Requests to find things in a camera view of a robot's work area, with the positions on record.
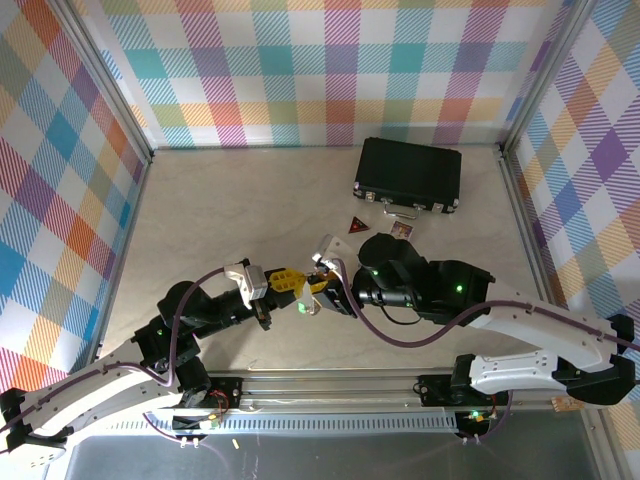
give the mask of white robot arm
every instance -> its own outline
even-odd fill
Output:
[[[335,258],[348,256],[340,250],[343,244],[323,240],[313,256],[312,275],[291,269],[263,272],[246,259],[226,267],[225,273],[239,288],[215,298],[199,288],[214,272],[195,283],[178,283],[158,303],[160,315],[111,354],[36,392],[4,392],[0,411],[6,425],[0,433],[6,436],[9,455],[27,467],[38,467],[119,414],[206,405],[218,387],[197,356],[196,338],[250,318],[268,330],[271,311],[308,296],[309,291],[314,302],[360,317],[376,335],[396,346],[424,346],[458,325],[499,332],[540,348],[501,357],[460,356],[446,385],[442,375],[437,388],[430,388],[429,375],[419,377],[427,387],[420,392],[423,405],[486,405],[477,402],[521,389],[559,390],[589,403],[611,405],[635,385],[635,365],[621,356],[625,348],[638,349],[631,343],[629,317],[605,320],[572,314],[471,265],[427,262],[407,241],[382,234],[367,240],[357,259],[347,258],[353,270],[361,266],[352,279],[343,261]],[[368,322],[361,310],[365,305],[412,308],[444,327],[429,339],[400,342]]]

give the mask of black cable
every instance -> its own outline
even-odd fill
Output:
[[[420,320],[422,320],[422,318],[418,317],[418,320],[416,320],[415,322],[399,322],[398,320],[395,320],[391,315],[389,315],[382,305],[380,305],[380,310],[382,310],[384,316],[387,317],[387,320],[395,323],[396,325],[415,325]]]

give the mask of tabletop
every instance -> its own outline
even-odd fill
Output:
[[[423,213],[410,241],[427,260],[457,259],[535,293],[535,284],[493,147],[453,147],[462,153],[460,206],[451,215]],[[395,221],[380,203],[352,195],[360,148],[160,151],[120,280],[102,354],[130,338],[157,315],[156,303],[181,280],[247,257],[265,270],[310,271],[311,255],[329,233],[356,252]],[[353,217],[370,230],[349,234]],[[230,280],[204,285],[212,296],[234,288]],[[398,320],[409,309],[389,309]],[[397,326],[378,308],[365,314],[382,331],[417,340],[438,328],[428,321]],[[471,327],[454,328],[423,348],[384,343],[359,321],[323,309],[316,316],[295,305],[272,312],[265,332],[247,321],[200,341],[211,370],[448,367],[465,353],[503,355],[533,348]]]

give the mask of red triangular sign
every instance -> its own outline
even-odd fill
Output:
[[[351,228],[349,229],[349,233],[364,232],[365,230],[369,230],[369,227],[367,227],[364,222],[358,217],[353,217],[353,220],[351,220]]]

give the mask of plaid wallpaper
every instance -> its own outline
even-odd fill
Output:
[[[76,0],[150,141],[174,148],[495,143],[571,3]]]
[[[0,4],[0,391],[86,359],[143,160],[45,0]]]
[[[517,157],[556,298],[640,321],[640,0],[600,0]],[[611,413],[640,478],[640,388]]]

